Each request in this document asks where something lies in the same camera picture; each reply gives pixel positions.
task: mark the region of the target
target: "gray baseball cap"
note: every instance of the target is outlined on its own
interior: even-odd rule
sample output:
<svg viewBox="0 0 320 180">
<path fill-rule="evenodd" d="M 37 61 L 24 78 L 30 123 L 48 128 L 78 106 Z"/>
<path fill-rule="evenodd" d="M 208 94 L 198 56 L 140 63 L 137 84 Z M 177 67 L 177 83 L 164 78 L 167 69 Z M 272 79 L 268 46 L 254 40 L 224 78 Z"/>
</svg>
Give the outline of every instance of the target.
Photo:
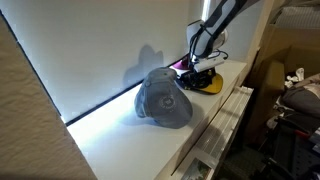
<svg viewBox="0 0 320 180">
<path fill-rule="evenodd" d="M 161 126 L 180 128 L 192 118 L 189 99 L 175 84 L 175 70 L 162 67 L 144 79 L 134 104 L 139 117 L 151 117 Z"/>
</svg>

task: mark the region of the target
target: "cap button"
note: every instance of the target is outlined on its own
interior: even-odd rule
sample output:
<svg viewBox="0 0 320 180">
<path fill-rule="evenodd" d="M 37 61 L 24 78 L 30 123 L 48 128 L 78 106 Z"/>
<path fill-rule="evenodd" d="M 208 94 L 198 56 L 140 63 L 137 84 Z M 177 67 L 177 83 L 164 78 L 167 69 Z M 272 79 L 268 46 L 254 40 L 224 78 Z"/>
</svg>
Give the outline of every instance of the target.
<svg viewBox="0 0 320 180">
<path fill-rule="evenodd" d="M 147 81 L 146 83 L 145 83 L 145 86 L 146 87 L 149 87 L 151 85 L 151 83 L 149 82 L 149 81 Z"/>
</svg>

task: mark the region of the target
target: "yellow object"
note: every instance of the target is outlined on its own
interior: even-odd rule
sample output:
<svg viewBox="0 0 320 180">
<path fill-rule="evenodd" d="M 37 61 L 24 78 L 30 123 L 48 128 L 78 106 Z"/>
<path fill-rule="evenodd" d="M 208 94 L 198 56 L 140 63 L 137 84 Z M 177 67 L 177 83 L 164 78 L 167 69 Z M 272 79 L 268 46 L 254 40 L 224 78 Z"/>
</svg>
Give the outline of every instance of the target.
<svg viewBox="0 0 320 180">
<path fill-rule="evenodd" d="M 212 83 L 209 86 L 203 89 L 198 89 L 198 90 L 211 93 L 211 94 L 217 94 L 221 91 L 222 86 L 223 86 L 223 78 L 220 74 L 217 73 L 212 78 Z"/>
</svg>

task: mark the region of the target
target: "window blind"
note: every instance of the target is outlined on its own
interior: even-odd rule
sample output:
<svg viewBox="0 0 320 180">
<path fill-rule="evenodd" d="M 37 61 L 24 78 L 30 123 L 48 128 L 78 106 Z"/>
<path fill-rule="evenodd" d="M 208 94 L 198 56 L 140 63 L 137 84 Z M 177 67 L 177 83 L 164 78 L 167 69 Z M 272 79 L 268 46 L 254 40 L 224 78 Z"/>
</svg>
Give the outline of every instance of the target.
<svg viewBox="0 0 320 180">
<path fill-rule="evenodd" d="M 187 51 L 200 0 L 0 0 L 65 122 Z"/>
</svg>

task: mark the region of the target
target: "pink object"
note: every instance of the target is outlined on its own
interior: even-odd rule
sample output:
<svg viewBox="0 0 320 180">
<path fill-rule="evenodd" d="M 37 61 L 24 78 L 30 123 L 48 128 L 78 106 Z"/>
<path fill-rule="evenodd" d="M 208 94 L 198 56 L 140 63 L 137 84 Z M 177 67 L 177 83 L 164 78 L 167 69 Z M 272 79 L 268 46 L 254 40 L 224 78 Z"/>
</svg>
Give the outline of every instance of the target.
<svg viewBox="0 0 320 180">
<path fill-rule="evenodd" d="M 181 60 L 173 65 L 174 68 L 180 70 L 189 70 L 188 68 L 188 60 Z"/>
</svg>

